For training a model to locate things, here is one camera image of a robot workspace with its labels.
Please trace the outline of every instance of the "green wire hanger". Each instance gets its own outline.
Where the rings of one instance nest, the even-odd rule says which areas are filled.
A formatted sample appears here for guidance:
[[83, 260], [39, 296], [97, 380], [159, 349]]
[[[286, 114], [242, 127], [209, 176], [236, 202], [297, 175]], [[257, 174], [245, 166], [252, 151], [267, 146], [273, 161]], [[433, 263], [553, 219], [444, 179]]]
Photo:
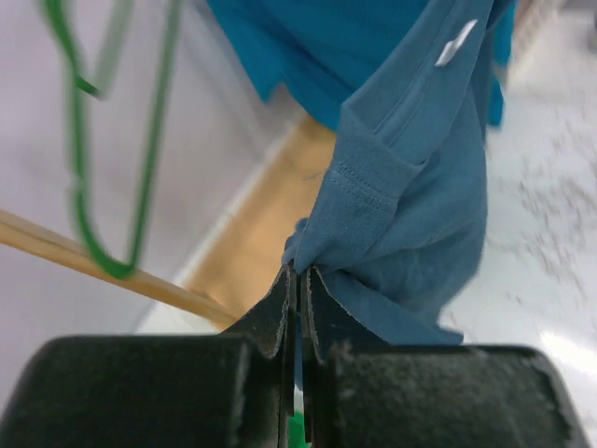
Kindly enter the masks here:
[[161, 50], [154, 106], [146, 141], [146, 160], [141, 188], [138, 192], [134, 233], [132, 234], [132, 240], [129, 242], [129, 259], [127, 262], [119, 261], [106, 253], [90, 221], [89, 142], [87, 134], [89, 126], [83, 95], [88, 94], [95, 98], [105, 98], [116, 73], [122, 42], [132, 14], [133, 0], [115, 0], [116, 4], [110, 18], [107, 36], [100, 52], [97, 82], [95, 84], [91, 84], [83, 76], [80, 53], [64, 13], [64, 4], [69, 2], [63, 0], [40, 0], [40, 2], [49, 20], [50, 28], [66, 56], [66, 70], [69, 76], [67, 104], [68, 121], [70, 122], [71, 170], [76, 179], [72, 187], [71, 199], [76, 212], [78, 230], [91, 258], [111, 276], [125, 278], [135, 272], [143, 248], [147, 209], [151, 202], [152, 184], [166, 110], [166, 98], [174, 65], [174, 47], [178, 34], [181, 0], [171, 0], [166, 19], [167, 25]]

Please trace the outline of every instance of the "blue fabric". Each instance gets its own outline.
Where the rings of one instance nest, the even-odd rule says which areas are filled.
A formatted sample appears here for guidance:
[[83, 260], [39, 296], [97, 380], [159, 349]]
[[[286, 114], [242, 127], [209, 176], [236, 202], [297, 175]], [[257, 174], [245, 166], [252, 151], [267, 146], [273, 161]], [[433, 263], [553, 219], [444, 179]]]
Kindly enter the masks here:
[[[336, 130], [340, 105], [388, 57], [429, 0], [207, 1], [261, 99], [284, 83], [310, 115]], [[513, 17], [499, 25], [498, 62]]]
[[[288, 239], [285, 262], [294, 260], [298, 272], [317, 265], [331, 295], [389, 343], [461, 342], [437, 319], [479, 266], [492, 29], [510, 2], [254, 1], [259, 7], [210, 3], [257, 89], [267, 96], [284, 79], [305, 105], [312, 93], [323, 95], [317, 102], [330, 108], [317, 118], [338, 124], [333, 160], [311, 216]], [[225, 4], [238, 9], [223, 14]], [[284, 11], [295, 19], [281, 21]], [[454, 58], [436, 67], [472, 20]], [[346, 61], [359, 67], [353, 77], [342, 77]], [[267, 75], [255, 77], [259, 70]]]
[[[512, 54], [512, 36], [516, 19], [516, 3], [495, 27], [493, 59], [496, 64], [506, 67]], [[492, 96], [489, 107], [488, 122], [492, 126], [500, 126], [504, 116], [504, 95], [496, 77], [493, 77]]]

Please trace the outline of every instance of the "wooden dowel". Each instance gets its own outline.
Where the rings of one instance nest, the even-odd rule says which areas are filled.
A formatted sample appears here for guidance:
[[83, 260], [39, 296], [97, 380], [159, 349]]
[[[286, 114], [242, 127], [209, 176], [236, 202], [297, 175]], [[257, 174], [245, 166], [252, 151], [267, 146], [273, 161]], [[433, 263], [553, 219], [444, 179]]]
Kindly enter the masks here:
[[1, 209], [0, 244], [9, 245], [194, 315], [200, 315], [213, 321], [220, 328], [229, 327], [237, 320], [216, 301], [192, 294], [149, 273], [138, 271], [126, 280], [117, 280], [97, 267], [73, 240]]

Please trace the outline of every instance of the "white floor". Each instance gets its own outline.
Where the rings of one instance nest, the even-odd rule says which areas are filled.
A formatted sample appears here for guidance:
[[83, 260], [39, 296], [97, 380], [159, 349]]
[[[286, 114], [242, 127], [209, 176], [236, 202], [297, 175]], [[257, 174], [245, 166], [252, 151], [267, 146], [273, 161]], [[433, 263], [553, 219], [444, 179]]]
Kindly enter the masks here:
[[[489, 144], [490, 220], [478, 277], [442, 324], [469, 343], [514, 343], [557, 366], [597, 447], [597, 56], [592, 16], [566, 12], [510, 78]], [[214, 332], [157, 305], [140, 332]]]

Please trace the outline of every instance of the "white wall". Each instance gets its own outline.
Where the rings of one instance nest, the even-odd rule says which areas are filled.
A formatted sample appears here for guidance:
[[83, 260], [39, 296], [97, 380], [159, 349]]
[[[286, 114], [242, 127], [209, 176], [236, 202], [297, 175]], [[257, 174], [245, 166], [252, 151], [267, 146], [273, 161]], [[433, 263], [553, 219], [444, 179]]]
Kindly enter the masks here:
[[[67, 202], [62, 55], [36, 3], [0, 0], [0, 208], [75, 237]], [[71, 3], [93, 67], [113, 2]], [[119, 256], [141, 166], [163, 3], [136, 2], [116, 86], [108, 101], [88, 100], [94, 219]], [[284, 93], [263, 106], [209, 10], [200, 8], [200, 16], [191, 4], [186, 8], [142, 266], [165, 278], [173, 278], [299, 112]], [[67, 333], [130, 331], [149, 304], [0, 247], [0, 408], [42, 342]]]

